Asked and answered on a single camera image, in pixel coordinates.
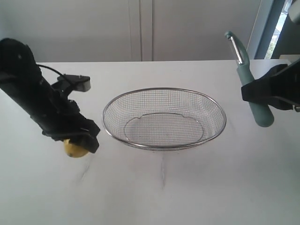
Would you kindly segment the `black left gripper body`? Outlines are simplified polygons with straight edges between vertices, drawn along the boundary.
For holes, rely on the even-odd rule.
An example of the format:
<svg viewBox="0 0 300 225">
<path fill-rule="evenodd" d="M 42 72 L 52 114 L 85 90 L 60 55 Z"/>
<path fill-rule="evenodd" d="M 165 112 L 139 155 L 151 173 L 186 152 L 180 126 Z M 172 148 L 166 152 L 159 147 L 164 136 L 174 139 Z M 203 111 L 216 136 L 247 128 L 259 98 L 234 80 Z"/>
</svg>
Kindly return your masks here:
<svg viewBox="0 0 300 225">
<path fill-rule="evenodd" d="M 28 82 L 28 114 L 41 127 L 43 135 L 54 140 L 81 133 L 81 115 L 77 103 L 68 99 L 75 84 L 68 81 Z"/>
</svg>

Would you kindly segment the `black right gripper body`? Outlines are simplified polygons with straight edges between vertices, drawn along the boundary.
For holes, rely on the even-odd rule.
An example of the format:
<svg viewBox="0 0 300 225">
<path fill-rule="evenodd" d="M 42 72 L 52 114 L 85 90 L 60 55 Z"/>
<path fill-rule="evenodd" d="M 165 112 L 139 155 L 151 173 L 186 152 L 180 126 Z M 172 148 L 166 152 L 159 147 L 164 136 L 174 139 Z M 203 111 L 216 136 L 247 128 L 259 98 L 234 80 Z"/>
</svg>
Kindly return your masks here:
<svg viewBox="0 0 300 225">
<path fill-rule="evenodd" d="M 274 77 L 275 97 L 300 111 L 300 60 L 281 70 Z"/>
</svg>

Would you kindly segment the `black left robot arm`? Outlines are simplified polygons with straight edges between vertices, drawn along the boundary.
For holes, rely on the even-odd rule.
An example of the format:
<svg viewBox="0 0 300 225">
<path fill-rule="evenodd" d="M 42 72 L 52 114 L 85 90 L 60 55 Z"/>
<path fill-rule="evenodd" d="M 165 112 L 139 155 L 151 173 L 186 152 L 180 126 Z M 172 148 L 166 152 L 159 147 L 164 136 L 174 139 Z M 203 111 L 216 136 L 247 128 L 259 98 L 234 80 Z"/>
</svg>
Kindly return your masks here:
<svg viewBox="0 0 300 225">
<path fill-rule="evenodd" d="M 99 148 L 99 126 L 80 113 L 78 104 L 68 99 L 72 91 L 91 89 L 90 77 L 58 74 L 50 84 L 42 75 L 30 47 L 4 38 L 0 41 L 0 88 L 13 99 L 55 141 L 67 140 L 76 147 L 95 153 Z"/>
</svg>

